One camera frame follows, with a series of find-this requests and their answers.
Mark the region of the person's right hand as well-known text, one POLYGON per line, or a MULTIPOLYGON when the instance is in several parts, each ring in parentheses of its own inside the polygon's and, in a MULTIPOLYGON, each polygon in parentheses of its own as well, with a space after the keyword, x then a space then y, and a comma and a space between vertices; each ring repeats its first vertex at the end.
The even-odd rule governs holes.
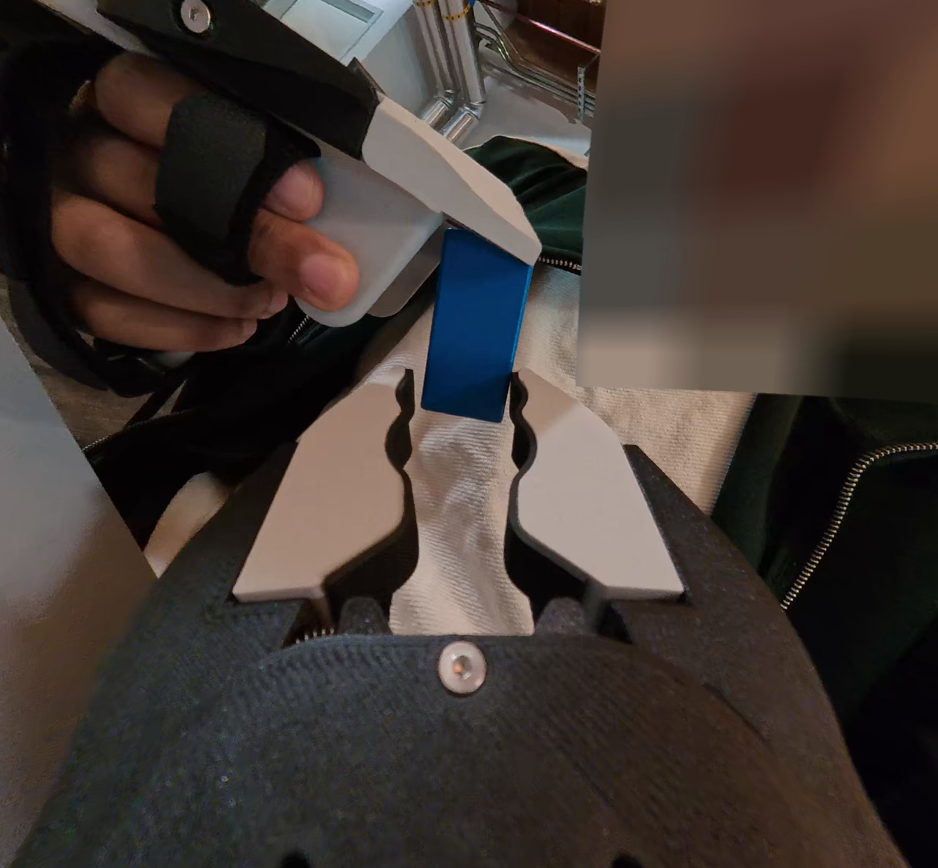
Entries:
POLYGON ((171 241, 154 210, 158 153, 173 107, 200 88, 160 62, 122 54, 79 101, 53 188, 55 252, 88 335, 122 346, 204 353, 244 344, 295 297, 324 311, 358 291, 354 258, 309 225, 324 185, 311 160, 274 185, 252 225, 261 281, 234 287, 171 241))

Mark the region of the blue rectangular block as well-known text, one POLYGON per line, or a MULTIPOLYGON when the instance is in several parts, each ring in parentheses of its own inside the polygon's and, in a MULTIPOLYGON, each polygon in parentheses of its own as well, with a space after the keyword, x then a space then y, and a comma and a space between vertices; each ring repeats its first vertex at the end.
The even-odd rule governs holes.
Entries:
POLYGON ((423 409, 482 422, 505 415, 533 266, 465 229, 444 236, 423 409))

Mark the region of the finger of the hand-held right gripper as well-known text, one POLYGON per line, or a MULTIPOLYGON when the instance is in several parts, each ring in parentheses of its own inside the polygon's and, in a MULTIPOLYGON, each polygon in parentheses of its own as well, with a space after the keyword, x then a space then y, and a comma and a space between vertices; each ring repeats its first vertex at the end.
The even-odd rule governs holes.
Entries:
POLYGON ((390 318, 413 298, 436 271, 443 250, 447 224, 441 224, 414 254, 385 292, 372 304, 372 316, 390 318))
POLYGON ((343 309, 298 307, 327 327, 367 314, 428 237, 450 223, 468 229, 527 265, 541 243, 510 188, 468 153, 403 106, 382 98, 358 156, 316 135, 324 185, 312 229, 338 243, 358 265, 358 290, 343 309))

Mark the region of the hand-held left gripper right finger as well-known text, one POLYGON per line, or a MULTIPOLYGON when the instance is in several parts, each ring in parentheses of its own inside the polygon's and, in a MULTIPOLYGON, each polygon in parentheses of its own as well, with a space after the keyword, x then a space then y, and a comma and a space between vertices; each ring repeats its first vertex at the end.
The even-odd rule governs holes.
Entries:
POLYGON ((619 601, 678 603, 683 579, 616 432, 531 370, 510 384, 506 569, 539 621, 569 599, 602 623, 619 601))

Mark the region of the bundle of silver ducts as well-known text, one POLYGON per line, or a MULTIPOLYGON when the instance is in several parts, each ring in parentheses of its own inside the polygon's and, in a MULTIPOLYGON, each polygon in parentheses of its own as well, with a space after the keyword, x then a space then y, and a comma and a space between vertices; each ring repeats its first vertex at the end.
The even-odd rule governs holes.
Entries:
POLYGON ((435 94, 421 118, 454 144, 466 139, 486 105, 471 0, 412 0, 435 94))

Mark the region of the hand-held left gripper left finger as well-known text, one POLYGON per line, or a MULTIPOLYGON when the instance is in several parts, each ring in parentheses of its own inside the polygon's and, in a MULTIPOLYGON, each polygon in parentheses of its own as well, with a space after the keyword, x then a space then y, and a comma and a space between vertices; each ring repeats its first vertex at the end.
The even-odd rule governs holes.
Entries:
POLYGON ((405 470, 414 386, 410 369, 390 369, 300 436, 234 583, 239 602, 307 601, 323 627, 336 626, 357 597, 389 614, 418 560, 405 470))

